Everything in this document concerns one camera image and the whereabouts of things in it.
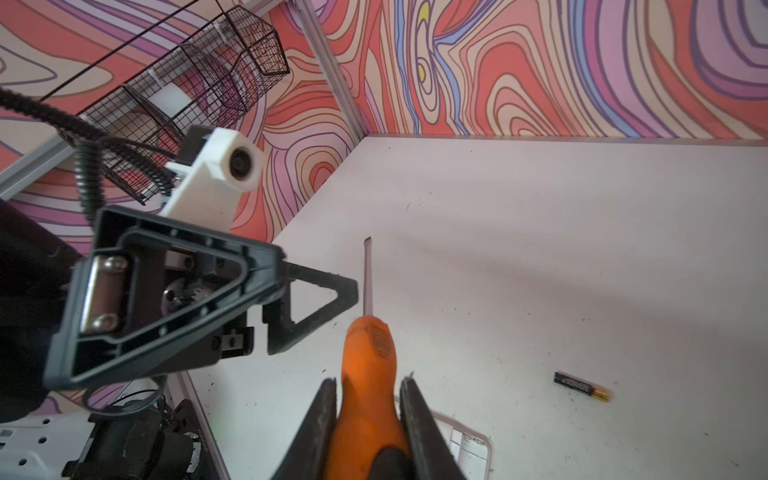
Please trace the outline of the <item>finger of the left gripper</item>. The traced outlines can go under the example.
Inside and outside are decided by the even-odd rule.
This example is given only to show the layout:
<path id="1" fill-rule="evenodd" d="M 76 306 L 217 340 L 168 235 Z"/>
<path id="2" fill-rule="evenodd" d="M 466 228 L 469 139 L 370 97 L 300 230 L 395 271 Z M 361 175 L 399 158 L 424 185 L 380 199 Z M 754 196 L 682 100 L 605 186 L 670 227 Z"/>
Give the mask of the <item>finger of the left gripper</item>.
<path id="1" fill-rule="evenodd" d="M 43 373 L 50 390 L 100 387 L 246 356 L 253 305 L 277 300 L 283 250 L 123 207 L 97 215 Z"/>
<path id="2" fill-rule="evenodd" d="M 358 282 L 330 272 L 287 264 L 285 286 L 262 308 L 267 353 L 283 353 L 358 303 Z"/>

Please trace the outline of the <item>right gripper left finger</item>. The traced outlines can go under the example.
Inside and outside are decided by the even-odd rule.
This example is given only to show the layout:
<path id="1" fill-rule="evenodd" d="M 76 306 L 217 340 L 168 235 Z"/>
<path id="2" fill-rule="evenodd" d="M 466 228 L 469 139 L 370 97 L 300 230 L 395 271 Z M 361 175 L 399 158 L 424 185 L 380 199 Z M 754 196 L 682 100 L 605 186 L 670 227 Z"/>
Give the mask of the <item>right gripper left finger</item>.
<path id="1" fill-rule="evenodd" d="M 324 379 L 272 480 L 324 478 L 337 422 L 337 382 Z"/>

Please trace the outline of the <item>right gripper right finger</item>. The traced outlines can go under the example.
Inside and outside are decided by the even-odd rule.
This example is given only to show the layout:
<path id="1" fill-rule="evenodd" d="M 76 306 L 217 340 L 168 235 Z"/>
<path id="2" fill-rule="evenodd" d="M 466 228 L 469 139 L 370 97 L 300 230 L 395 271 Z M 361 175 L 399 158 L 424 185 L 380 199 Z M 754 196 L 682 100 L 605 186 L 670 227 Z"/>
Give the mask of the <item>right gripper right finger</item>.
<path id="1" fill-rule="evenodd" d="M 464 480 L 433 415 L 416 383 L 405 377 L 400 384 L 400 421 L 411 452 L 414 478 Z"/>

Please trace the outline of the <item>white air conditioner remote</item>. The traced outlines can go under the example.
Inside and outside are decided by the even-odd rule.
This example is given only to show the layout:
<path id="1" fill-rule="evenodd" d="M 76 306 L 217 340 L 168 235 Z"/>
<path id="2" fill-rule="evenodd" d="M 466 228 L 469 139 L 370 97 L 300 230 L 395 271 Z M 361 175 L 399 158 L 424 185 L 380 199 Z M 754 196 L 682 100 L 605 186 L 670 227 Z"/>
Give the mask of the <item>white air conditioner remote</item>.
<path id="1" fill-rule="evenodd" d="M 395 396 L 400 419 L 400 398 Z M 437 426 L 465 479 L 489 479 L 491 446 L 489 442 L 456 420 L 431 412 Z"/>

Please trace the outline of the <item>orange black flathead screwdriver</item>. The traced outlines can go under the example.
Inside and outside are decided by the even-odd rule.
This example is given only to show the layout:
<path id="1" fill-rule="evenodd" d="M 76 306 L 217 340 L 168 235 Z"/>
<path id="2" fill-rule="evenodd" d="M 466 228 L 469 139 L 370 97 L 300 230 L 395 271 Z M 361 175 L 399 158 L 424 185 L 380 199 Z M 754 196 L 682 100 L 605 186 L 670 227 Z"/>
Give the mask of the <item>orange black flathead screwdriver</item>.
<path id="1" fill-rule="evenodd" d="M 342 403 L 324 477 L 411 479 L 411 452 L 395 407 L 396 348 L 389 326 L 373 312 L 373 239 L 363 245 L 363 312 L 345 338 Z"/>

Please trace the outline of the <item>black gold AAA battery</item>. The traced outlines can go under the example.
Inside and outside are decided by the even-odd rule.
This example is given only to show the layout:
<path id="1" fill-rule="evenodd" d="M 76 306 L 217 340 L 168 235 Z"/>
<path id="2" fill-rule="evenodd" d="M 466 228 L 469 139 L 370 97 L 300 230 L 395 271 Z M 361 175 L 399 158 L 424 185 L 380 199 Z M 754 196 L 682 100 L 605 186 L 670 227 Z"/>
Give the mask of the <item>black gold AAA battery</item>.
<path id="1" fill-rule="evenodd" d="M 553 382 L 602 402 L 609 402 L 612 399 L 610 390 L 560 371 L 554 373 Z"/>

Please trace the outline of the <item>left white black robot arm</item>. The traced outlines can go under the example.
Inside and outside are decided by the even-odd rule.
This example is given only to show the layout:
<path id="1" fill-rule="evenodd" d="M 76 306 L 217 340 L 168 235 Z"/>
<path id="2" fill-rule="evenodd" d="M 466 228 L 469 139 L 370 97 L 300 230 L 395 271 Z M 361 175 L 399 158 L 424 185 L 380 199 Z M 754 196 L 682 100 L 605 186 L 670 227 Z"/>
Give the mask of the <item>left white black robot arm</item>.
<path id="1" fill-rule="evenodd" d="M 52 389 L 166 379 L 250 353 L 246 325 L 258 305 L 267 350 L 284 352 L 353 307 L 356 281 L 289 263 L 274 245 L 227 229 L 254 186 L 264 155 L 241 133 L 195 126 L 165 167 L 145 146 L 11 90 L 1 105 L 78 140 L 78 187 L 94 222 L 90 256 L 78 262 L 43 375 Z M 116 154 L 159 185 L 162 211 L 103 200 L 102 155 Z"/>

